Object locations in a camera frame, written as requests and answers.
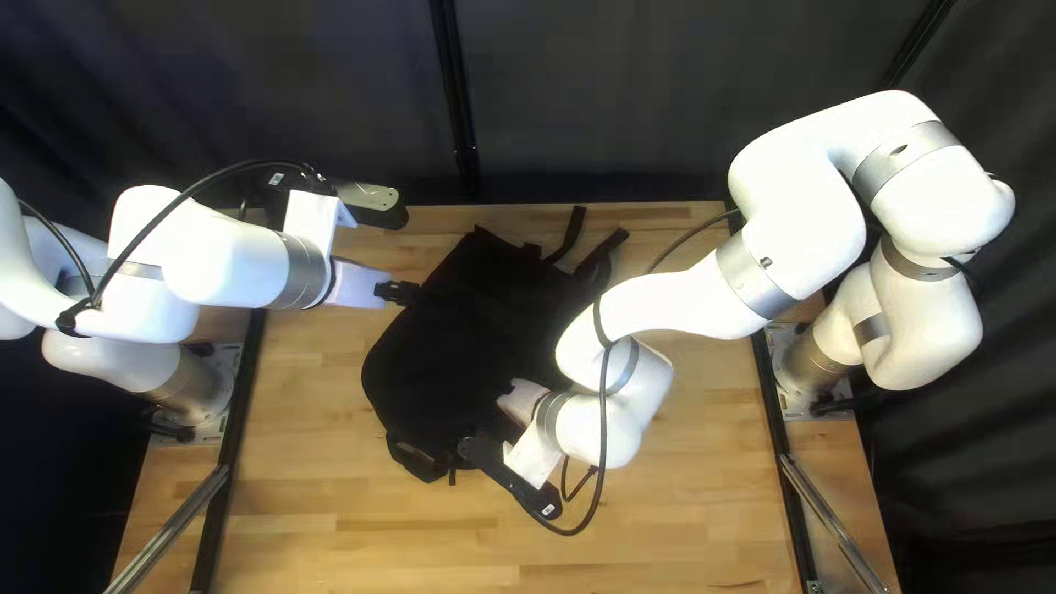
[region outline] black cable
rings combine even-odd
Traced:
[[[30,215],[33,216],[33,218],[40,221],[40,224],[44,225],[45,229],[55,236],[55,239],[57,239],[62,245],[62,249],[65,249],[67,254],[70,255],[70,259],[73,260],[73,265],[77,266],[77,272],[80,274],[80,278],[84,279],[84,289],[88,290],[88,295],[90,297],[95,295],[95,283],[92,282],[92,275],[88,273],[88,266],[84,265],[84,261],[80,259],[80,255],[73,248],[70,241],[67,240],[64,235],[62,235],[62,231],[60,231],[54,223],[48,220],[48,217],[44,217],[40,210],[34,208],[32,204],[22,199],[18,199],[18,203],[22,206],[22,208],[25,208]]]
[[[595,481],[595,494],[590,499],[590,507],[587,508],[587,513],[580,520],[580,523],[573,528],[562,528],[553,525],[546,518],[541,516],[539,512],[528,507],[524,503],[521,504],[525,512],[532,517],[533,520],[542,524],[546,530],[560,534],[561,536],[576,536],[583,532],[584,528],[593,519],[595,513],[598,512],[598,504],[601,502],[601,489],[602,484],[605,482],[605,454],[608,453],[608,417],[605,414],[605,372],[608,370],[608,355],[612,352],[612,345],[605,347],[604,353],[601,356],[601,384],[598,386],[598,409],[601,415],[601,453],[598,456],[598,479]]]
[[[565,461],[561,464],[561,499],[565,500],[566,503],[576,499],[576,496],[580,493],[580,489],[583,488],[583,485],[587,484],[587,481],[589,481],[590,477],[593,477],[597,471],[597,466],[588,468],[583,475],[583,478],[580,479],[580,482],[576,484],[574,488],[572,488],[572,493],[566,493],[565,487],[568,481],[568,457],[566,456]]]
[[[249,198],[248,197],[243,198],[242,199],[242,204],[239,204],[239,216],[235,217],[237,220],[239,220],[239,221],[245,221],[246,220],[246,207],[247,206],[249,206]]]
[[[645,268],[645,274],[649,274],[653,271],[655,271],[656,267],[660,265],[660,262],[663,262],[664,259],[667,258],[667,256],[671,256],[672,252],[674,252],[675,249],[678,249],[678,246],[682,245],[683,243],[685,243],[690,238],[692,238],[693,236],[697,235],[698,233],[706,229],[708,227],[714,225],[715,223],[718,223],[719,221],[722,221],[723,219],[730,218],[731,215],[735,215],[737,212],[740,212],[740,208],[732,208],[730,210],[727,210],[725,212],[722,212],[721,215],[717,215],[715,217],[712,217],[711,219],[704,221],[703,223],[700,223],[696,227],[694,227],[694,228],[685,231],[685,234],[682,237],[676,239],[674,241],[674,243],[672,243],[666,248],[664,248],[664,250],[661,252],[659,256],[657,256],[656,260],[653,260],[653,263],[649,264],[648,267]]]
[[[212,186],[213,184],[223,181],[227,178],[230,178],[231,175],[234,175],[237,173],[243,173],[245,171],[249,171],[252,169],[260,169],[262,167],[276,167],[276,166],[296,167],[301,171],[301,174],[305,175],[306,178],[308,175],[316,174],[315,169],[313,169],[312,166],[307,165],[306,163],[297,163],[294,161],[283,161],[283,160],[274,160],[274,161],[253,160],[253,161],[243,161],[242,163],[237,163],[229,167],[224,167],[223,169],[213,171],[212,173],[209,173],[208,175],[202,178],[197,182],[194,182],[193,184],[191,184],[189,188],[182,191],[180,196],[172,199],[172,201],[169,202],[169,204],[166,205],[165,208],[162,208],[162,210],[159,210],[157,215],[155,215],[154,218],[150,220],[150,222],[144,225],[144,227],[139,229],[139,233],[137,233],[135,237],[132,238],[132,241],[130,241],[129,244],[125,246],[125,249],[121,250],[121,253],[117,256],[117,258],[114,258],[114,261],[107,268],[107,272],[103,273],[102,278],[99,279],[99,285],[96,289],[95,293],[92,295],[92,299],[88,302],[88,304],[83,309],[92,309],[99,307],[99,302],[102,300],[102,292],[107,289],[107,285],[110,284],[110,281],[114,278],[114,275],[117,274],[117,270],[120,268],[121,265],[128,261],[129,256],[132,255],[132,252],[134,252],[135,248],[138,247],[140,243],[143,243],[143,240],[147,239],[147,236],[150,235],[150,233],[154,230],[154,228],[157,227],[157,225],[159,225],[162,221],[165,220],[166,217],[171,215],[172,211],[176,209],[176,207],[183,204],[184,201],[186,201],[188,198],[191,198],[192,194],[200,192]]]

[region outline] black curtain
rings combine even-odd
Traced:
[[[1056,591],[1056,4],[956,4],[903,87],[988,170],[1013,223],[967,268],[982,346],[860,416],[907,592]]]

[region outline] black strap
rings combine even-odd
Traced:
[[[78,334],[74,329],[77,328],[77,314],[87,310],[91,300],[91,297],[84,297],[80,301],[74,303],[69,310],[63,310],[62,313],[59,314],[59,317],[55,318],[55,328],[58,328],[59,332],[65,334],[67,336],[73,336],[74,338],[88,338],[88,336]]]
[[[610,348],[616,342],[608,339],[605,336],[605,329],[601,327],[601,295],[595,297],[595,308],[593,308],[593,318],[595,318],[595,334],[598,335],[598,341],[601,342],[602,347],[606,349]]]
[[[626,229],[619,228],[612,231],[605,238],[605,241],[599,243],[598,247],[595,247],[593,250],[588,254],[582,262],[580,262],[579,266],[576,266],[576,278],[584,279],[593,273],[598,263],[601,262],[601,259],[607,258],[608,254],[616,249],[617,246],[623,243],[628,237],[630,237],[630,234],[627,233]]]
[[[565,239],[561,241],[561,247],[546,257],[547,262],[551,264],[560,262],[571,250],[576,245],[576,240],[580,238],[580,231],[583,230],[583,219],[586,218],[586,208],[582,206],[572,207],[572,216],[568,219],[568,226],[565,227]]]
[[[431,483],[448,475],[447,466],[433,460],[420,449],[396,439],[391,431],[385,433],[385,443],[389,445],[389,454],[393,457],[393,460],[402,464],[407,471],[414,475],[419,481]]]

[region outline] black metal post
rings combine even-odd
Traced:
[[[932,0],[917,20],[912,31],[906,36],[905,41],[902,42],[902,48],[881,78],[880,89],[895,89],[902,83],[906,73],[920,57],[924,48],[927,47],[927,42],[931,40],[936,31],[939,30],[939,25],[942,24],[943,19],[946,18],[949,10],[956,3],[957,0]]]
[[[242,364],[234,377],[234,391],[227,414],[227,428],[224,441],[220,446],[218,465],[227,466],[229,478],[223,487],[213,496],[205,513],[205,524],[202,526],[202,540],[199,541],[197,557],[194,559],[194,573],[191,576],[190,591],[195,594],[207,594],[212,588],[212,578],[220,561],[220,551],[224,543],[224,528],[227,525],[227,513],[231,506],[231,489],[234,486],[235,468],[239,462],[239,451],[242,449],[242,437],[246,429],[249,415],[249,398],[253,388],[253,376],[257,374],[257,359],[260,358],[261,342],[264,337],[264,322],[267,310],[253,310],[249,313],[249,328],[242,347]]]
[[[444,94],[447,96],[451,132],[455,141],[454,155],[458,164],[458,175],[466,194],[475,197],[479,189],[480,165],[476,154],[476,132],[473,130],[455,2],[430,0],[429,11],[433,17],[433,35],[436,37],[436,51],[440,59]]]

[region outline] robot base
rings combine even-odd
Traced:
[[[155,434],[153,437],[155,445],[159,447],[209,445],[219,444],[223,441],[224,430],[227,428],[227,404],[234,392],[234,375],[239,370],[241,361],[242,345],[238,342],[218,344],[211,355],[202,357],[202,363],[206,364],[216,373],[216,405],[213,407],[214,412],[207,414],[208,419],[194,427],[193,440],[180,443],[175,438]],[[157,410],[154,413],[153,422],[173,428],[188,425],[187,420],[183,415],[166,409]]]
[[[796,322],[772,321],[763,328],[767,334],[767,349],[770,351],[770,358],[774,361],[775,372],[785,356],[785,350],[795,341],[796,328],[800,326]],[[779,382],[776,382],[777,398],[781,405],[781,416],[785,421],[846,421],[854,419],[854,413],[850,410],[834,411],[824,415],[815,415],[810,411],[810,405],[816,402],[816,394],[794,393],[787,390]],[[847,377],[842,377],[831,390],[832,397],[836,401],[853,397],[850,382]]]

